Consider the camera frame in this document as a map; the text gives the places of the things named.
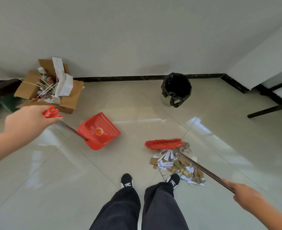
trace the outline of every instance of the person's left hand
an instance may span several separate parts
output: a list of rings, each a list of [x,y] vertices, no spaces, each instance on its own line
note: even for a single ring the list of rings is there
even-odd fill
[[[37,138],[49,125],[62,120],[61,117],[46,119],[42,113],[50,106],[25,106],[8,115],[5,120],[5,133],[23,137],[29,141]]]

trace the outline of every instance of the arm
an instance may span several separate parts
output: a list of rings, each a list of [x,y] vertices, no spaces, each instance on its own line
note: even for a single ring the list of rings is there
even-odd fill
[[[0,133],[0,160],[37,138],[45,128],[62,120],[46,119],[42,113],[49,106],[26,106],[7,116],[5,129]]]
[[[282,213],[270,205],[259,192],[247,185],[232,183],[225,179],[223,181],[234,188],[234,200],[243,209],[254,215],[269,230],[282,230]]]

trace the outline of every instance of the trash can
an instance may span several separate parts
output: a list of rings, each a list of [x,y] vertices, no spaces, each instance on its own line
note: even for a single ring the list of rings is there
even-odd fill
[[[177,108],[191,95],[192,87],[184,74],[170,73],[164,78],[161,90],[162,95],[170,99],[170,105]]]

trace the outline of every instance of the green object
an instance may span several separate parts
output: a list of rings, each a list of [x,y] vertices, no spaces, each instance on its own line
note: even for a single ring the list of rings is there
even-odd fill
[[[11,112],[18,110],[16,106],[20,104],[20,97],[15,97],[12,93],[1,98],[0,103],[3,107]]]

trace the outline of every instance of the dustpan sticker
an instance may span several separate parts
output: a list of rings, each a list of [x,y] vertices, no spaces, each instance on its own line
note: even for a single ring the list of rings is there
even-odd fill
[[[104,133],[104,130],[101,127],[95,129],[95,134],[100,136]]]

